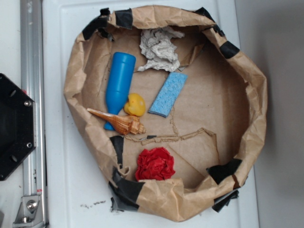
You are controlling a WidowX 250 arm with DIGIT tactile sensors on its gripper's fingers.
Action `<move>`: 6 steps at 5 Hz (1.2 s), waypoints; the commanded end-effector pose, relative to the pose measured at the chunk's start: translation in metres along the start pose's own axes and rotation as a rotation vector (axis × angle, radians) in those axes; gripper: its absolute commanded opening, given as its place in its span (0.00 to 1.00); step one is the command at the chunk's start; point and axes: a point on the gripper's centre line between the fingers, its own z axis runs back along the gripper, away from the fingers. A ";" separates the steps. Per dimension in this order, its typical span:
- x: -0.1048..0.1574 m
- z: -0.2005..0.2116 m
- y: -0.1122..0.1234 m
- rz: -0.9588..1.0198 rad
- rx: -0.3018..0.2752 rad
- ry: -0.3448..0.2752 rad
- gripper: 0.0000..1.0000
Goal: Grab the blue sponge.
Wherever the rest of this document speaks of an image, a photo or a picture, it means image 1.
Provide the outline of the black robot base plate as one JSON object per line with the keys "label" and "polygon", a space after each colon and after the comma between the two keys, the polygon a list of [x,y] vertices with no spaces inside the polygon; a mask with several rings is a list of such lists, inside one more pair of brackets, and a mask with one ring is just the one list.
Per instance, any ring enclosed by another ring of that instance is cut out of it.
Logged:
{"label": "black robot base plate", "polygon": [[5,181],[35,149],[35,102],[0,75],[0,180]]}

